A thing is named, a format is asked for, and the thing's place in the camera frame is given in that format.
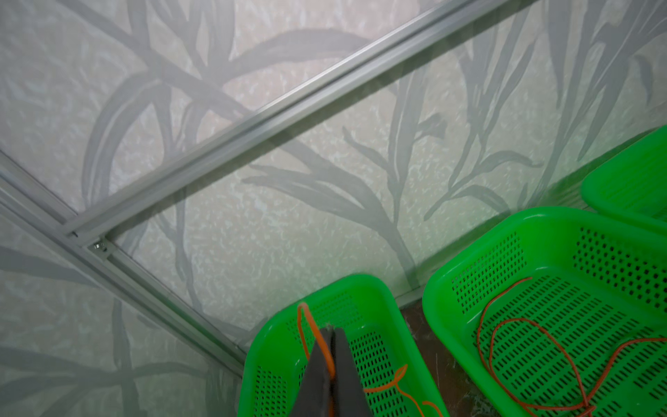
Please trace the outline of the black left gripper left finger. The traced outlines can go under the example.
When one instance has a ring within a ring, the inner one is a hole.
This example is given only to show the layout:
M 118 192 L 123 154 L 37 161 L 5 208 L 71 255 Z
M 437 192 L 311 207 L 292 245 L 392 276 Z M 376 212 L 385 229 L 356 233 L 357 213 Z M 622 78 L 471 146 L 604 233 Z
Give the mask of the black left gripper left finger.
M 289 416 L 330 416 L 331 393 L 332 382 L 326 359 L 319 344 L 315 342 Z

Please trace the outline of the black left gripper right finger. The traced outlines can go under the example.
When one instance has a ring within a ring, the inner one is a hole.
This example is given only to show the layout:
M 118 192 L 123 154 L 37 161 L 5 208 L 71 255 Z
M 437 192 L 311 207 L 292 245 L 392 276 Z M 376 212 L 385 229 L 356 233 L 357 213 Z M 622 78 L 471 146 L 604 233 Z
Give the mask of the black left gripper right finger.
M 333 332 L 333 357 L 336 372 L 333 384 L 335 416 L 373 417 L 355 366 L 352 350 L 342 328 L 336 328 Z

